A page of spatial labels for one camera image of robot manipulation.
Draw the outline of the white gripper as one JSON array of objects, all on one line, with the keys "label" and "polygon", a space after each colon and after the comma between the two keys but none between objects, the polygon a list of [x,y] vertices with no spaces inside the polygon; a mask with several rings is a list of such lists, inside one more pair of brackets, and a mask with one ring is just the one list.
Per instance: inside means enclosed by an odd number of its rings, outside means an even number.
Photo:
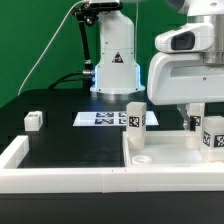
[{"label": "white gripper", "polygon": [[178,104],[186,131],[196,130],[188,103],[224,101],[224,64],[209,64],[204,53],[215,43],[209,23],[187,23],[155,38],[158,53],[148,72],[147,94],[155,105]]}]

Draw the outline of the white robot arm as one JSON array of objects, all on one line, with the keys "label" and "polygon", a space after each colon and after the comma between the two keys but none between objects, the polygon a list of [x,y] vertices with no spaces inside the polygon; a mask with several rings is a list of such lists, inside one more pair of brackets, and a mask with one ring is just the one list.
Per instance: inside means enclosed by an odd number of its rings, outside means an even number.
[{"label": "white robot arm", "polygon": [[101,59],[91,91],[112,98],[146,90],[155,105],[176,104],[190,126],[190,103],[224,101],[224,0],[165,0],[187,23],[155,38],[148,85],[134,59],[134,25],[119,0],[90,0],[100,11]]}]

